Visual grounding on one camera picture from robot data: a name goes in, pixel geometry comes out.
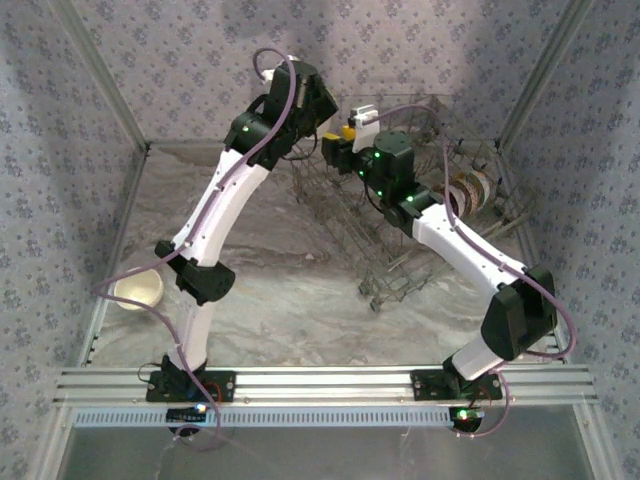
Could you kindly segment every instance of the gray marble surface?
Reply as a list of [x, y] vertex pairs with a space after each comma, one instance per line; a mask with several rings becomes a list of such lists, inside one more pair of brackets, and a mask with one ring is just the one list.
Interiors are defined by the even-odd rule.
[[[152, 150], [128, 222], [118, 272], [155, 260], [158, 239], [181, 228], [213, 172], [218, 155], [202, 147]], [[519, 257], [516, 242], [496, 246]], [[291, 191], [285, 163], [254, 193], [225, 244], [221, 261], [236, 274], [218, 303], [208, 340], [217, 366], [440, 363], [478, 331], [486, 305], [448, 272], [380, 313], [359, 295], [360, 279], [328, 231]], [[158, 308], [178, 318], [190, 297], [161, 267], [165, 294]], [[106, 310], [92, 366], [158, 361], [170, 344], [146, 312]]]

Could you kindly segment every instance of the wire dish rack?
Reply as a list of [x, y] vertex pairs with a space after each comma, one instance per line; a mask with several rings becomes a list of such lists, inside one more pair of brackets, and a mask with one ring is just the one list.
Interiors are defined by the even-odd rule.
[[[411, 136], [416, 177], [434, 191], [442, 191], [444, 159], [441, 141], [445, 137], [451, 180], [467, 186], [469, 182], [465, 183], [465, 178], [469, 176], [474, 177], [476, 184], [479, 177], [484, 180], [483, 198], [481, 201], [473, 198], [475, 204], [467, 208], [466, 213], [461, 211], [460, 216], [485, 239], [491, 241], [506, 235], [531, 215], [535, 192], [522, 184], [507, 191], [502, 175], [511, 167], [456, 118], [438, 97], [360, 95], [345, 96], [337, 101], [344, 117], [340, 119], [343, 123], [351, 108], [368, 104], [375, 105], [379, 112], [409, 103], [420, 103], [433, 109], [436, 115], [418, 109], [403, 112], [382, 122], [381, 131], [402, 130]], [[293, 189], [298, 201], [303, 201], [313, 210], [343, 249], [361, 279], [358, 289], [371, 299], [373, 311], [380, 311], [385, 302], [402, 301], [450, 269], [433, 250], [388, 224], [370, 204], [356, 175], [339, 175], [337, 170], [327, 166], [319, 152], [306, 160], [292, 163], [292, 169]], [[514, 175], [513, 178], [522, 179], [522, 176]], [[454, 200], [461, 205], [466, 200], [468, 205], [470, 198], [452, 197]]]

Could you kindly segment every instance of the white bowl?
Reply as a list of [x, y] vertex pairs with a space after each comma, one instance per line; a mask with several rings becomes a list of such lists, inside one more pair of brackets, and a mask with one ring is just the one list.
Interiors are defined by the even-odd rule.
[[[155, 270], [147, 270], [146, 272], [118, 280], [113, 288], [114, 296], [135, 300], [150, 307], [155, 307], [158, 304], [163, 293], [162, 277]], [[116, 303], [125, 310], [142, 310], [142, 307], [137, 305], [123, 302]]]

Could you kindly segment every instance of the wall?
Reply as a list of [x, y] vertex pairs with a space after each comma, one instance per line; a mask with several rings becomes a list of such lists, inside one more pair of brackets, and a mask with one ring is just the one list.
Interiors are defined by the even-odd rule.
[[495, 138], [566, 0], [75, 3], [145, 137], [184, 140], [224, 137], [261, 92], [250, 57], [267, 45], [318, 66], [336, 96], [453, 95]]
[[640, 6], [598, 0], [516, 142], [534, 235], [580, 328], [619, 455], [640, 478]]
[[0, 478], [19, 479], [77, 359], [134, 147], [46, 1], [0, 18]]

